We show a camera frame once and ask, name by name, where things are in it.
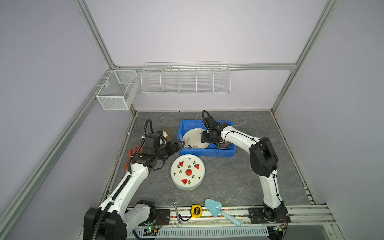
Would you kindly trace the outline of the teal garden trowel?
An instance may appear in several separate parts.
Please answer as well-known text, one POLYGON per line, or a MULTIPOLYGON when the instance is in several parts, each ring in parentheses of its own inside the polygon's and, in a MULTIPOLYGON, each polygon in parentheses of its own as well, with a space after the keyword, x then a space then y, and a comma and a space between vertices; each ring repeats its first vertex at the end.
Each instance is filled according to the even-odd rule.
POLYGON ((235 217, 232 217, 231 215, 222 211, 221 203, 214 201, 212 199, 206 199, 205 206, 213 217, 217 217, 218 215, 221 215, 237 227, 240 227, 242 225, 241 221, 237 220, 235 217))

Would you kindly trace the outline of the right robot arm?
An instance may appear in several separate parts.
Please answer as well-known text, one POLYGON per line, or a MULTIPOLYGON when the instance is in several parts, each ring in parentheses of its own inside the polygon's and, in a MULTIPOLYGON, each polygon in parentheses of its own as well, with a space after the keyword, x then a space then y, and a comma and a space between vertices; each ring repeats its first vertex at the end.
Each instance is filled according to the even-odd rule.
POLYGON ((207 130, 202 133, 201 142, 215 144, 218 148, 232 144, 249 154, 251 169, 259 176, 262 186, 263 218, 269 223, 278 220, 289 223, 291 220, 277 181, 279 158, 270 139, 253 137, 228 123, 219 123, 206 110, 202 111, 202 119, 207 130))

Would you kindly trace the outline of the amber glass cup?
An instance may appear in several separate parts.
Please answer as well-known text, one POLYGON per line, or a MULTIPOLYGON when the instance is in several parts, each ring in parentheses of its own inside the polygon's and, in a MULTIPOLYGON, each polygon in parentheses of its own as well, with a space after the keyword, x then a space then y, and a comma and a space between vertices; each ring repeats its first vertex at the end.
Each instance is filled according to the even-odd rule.
POLYGON ((172 140, 172 130, 169 127, 162 127, 160 129, 163 132, 163 136, 166 137, 167 141, 170 142, 172 140))

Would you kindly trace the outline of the white mesh box basket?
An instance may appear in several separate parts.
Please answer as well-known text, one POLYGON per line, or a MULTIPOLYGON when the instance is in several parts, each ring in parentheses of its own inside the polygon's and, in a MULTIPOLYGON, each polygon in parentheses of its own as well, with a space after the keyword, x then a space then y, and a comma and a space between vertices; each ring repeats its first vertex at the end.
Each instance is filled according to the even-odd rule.
POLYGON ((96 97, 104 110, 129 111, 139 86, 136 71, 112 70, 96 97))

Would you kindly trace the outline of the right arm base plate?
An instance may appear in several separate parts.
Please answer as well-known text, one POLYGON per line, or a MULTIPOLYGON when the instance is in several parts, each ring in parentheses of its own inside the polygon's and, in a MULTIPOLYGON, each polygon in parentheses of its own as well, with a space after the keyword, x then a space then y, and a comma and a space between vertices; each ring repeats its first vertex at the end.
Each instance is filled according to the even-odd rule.
POLYGON ((289 224, 291 218, 285 208, 272 210, 263 207, 248 208, 252 224, 289 224))

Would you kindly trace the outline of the silver wrench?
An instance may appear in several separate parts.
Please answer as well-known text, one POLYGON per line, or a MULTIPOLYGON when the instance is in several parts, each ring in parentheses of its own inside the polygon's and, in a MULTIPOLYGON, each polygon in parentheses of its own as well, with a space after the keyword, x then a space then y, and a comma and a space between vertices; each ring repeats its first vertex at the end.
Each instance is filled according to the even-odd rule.
POLYGON ((181 217, 180 217, 180 214, 178 211, 177 202, 173 201, 173 205, 174 205, 175 214, 176 214, 177 221, 178 221, 178 228, 181 228, 183 224, 182 224, 182 220, 181 220, 181 217))

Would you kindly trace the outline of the floral cream plate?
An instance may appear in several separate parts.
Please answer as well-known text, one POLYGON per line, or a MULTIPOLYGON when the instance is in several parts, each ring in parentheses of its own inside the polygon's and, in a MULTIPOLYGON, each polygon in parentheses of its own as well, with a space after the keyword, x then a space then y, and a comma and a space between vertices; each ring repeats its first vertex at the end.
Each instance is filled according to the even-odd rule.
POLYGON ((202 133, 206 130, 195 128, 187 131, 182 138, 184 149, 206 149, 209 143, 202 143, 202 133))

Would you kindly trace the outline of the orange work glove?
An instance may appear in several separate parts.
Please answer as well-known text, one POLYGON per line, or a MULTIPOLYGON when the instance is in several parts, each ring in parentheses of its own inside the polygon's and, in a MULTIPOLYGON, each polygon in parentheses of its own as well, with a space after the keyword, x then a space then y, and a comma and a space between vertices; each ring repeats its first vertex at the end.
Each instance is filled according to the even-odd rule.
POLYGON ((133 147, 132 149, 129 150, 129 156, 128 158, 131 158, 137 151, 139 151, 139 153, 141 153, 143 151, 143 148, 142 147, 133 147))

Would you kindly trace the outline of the green glass cup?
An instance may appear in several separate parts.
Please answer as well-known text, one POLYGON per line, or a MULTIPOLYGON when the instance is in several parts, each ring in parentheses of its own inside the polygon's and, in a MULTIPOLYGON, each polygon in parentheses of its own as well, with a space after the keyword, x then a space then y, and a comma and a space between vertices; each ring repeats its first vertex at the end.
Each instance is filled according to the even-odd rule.
POLYGON ((242 132, 243 134, 246 134, 246 135, 251 135, 250 131, 245 129, 245 128, 239 128, 238 131, 242 132))

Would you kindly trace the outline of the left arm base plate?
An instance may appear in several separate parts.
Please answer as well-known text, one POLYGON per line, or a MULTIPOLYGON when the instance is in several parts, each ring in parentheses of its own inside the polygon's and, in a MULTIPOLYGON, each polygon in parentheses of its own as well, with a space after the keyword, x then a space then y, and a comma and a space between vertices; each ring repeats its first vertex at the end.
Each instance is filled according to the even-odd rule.
POLYGON ((149 218, 141 223, 142 226, 168 226, 170 224, 171 211, 169 209, 160 209, 150 212, 149 218))

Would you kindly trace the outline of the white vent grille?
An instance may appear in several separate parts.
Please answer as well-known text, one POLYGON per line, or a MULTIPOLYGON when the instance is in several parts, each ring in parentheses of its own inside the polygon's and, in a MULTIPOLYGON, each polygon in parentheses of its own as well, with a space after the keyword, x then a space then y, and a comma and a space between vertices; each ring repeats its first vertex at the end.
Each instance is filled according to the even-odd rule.
POLYGON ((270 235, 267 227, 162 228, 155 234, 150 234, 147 229, 137 229, 136 233, 142 240, 226 239, 270 235))

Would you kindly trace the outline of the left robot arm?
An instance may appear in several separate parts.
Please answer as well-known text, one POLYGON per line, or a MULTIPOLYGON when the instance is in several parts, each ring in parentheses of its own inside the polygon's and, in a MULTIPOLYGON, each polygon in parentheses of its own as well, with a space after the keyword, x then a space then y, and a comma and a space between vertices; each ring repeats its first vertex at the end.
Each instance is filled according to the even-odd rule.
POLYGON ((153 171, 158 170, 158 162, 165 163, 170 157, 181 151, 185 143, 167 140, 165 131, 155 132, 152 120, 144 125, 142 142, 129 157, 127 172, 115 190, 96 208, 89 208, 84 216, 85 240, 125 240, 144 222, 153 222, 156 205, 151 201, 139 201, 128 211, 136 191, 153 171))

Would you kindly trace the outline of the yellow tape measure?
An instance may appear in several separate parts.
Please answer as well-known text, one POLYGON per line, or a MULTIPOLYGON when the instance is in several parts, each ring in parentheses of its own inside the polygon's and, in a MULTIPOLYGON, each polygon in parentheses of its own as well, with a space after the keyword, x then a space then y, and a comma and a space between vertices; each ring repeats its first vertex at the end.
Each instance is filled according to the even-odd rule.
POLYGON ((203 208, 200 205, 192 205, 191 207, 191 217, 200 218, 203 214, 203 208))

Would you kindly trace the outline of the blue plastic bin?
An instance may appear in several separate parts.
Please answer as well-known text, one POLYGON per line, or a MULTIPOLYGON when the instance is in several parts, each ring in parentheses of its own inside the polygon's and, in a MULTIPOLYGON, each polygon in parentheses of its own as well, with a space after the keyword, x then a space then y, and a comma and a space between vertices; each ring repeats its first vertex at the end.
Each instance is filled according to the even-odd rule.
MULTIPOLYGON (((207 130, 201 120, 181 120, 180 127, 177 133, 177 139, 183 140, 184 135, 192 129, 200 128, 207 130)), ((215 144, 209 144, 205 149, 198 148, 188 148, 187 143, 186 148, 179 152, 180 155, 195 155, 198 157, 233 157, 237 151, 237 147, 231 144, 227 149, 219 149, 215 144)))

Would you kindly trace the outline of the watermelon pattern plate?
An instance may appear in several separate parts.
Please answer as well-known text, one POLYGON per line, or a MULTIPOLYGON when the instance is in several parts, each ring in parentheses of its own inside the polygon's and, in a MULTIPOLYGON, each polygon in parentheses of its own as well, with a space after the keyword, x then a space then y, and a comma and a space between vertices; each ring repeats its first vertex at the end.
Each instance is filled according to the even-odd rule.
POLYGON ((206 168, 195 155, 181 155, 171 166, 171 179, 182 190, 196 189, 204 180, 206 168))

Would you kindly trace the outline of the orange blue patterned bowl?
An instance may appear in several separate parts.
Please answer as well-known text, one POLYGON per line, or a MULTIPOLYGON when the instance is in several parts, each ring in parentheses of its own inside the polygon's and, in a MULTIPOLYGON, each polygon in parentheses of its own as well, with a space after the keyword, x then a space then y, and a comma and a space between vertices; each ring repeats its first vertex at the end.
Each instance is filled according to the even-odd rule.
POLYGON ((220 150, 226 150, 232 145, 231 142, 223 141, 221 143, 216 143, 215 146, 220 150))

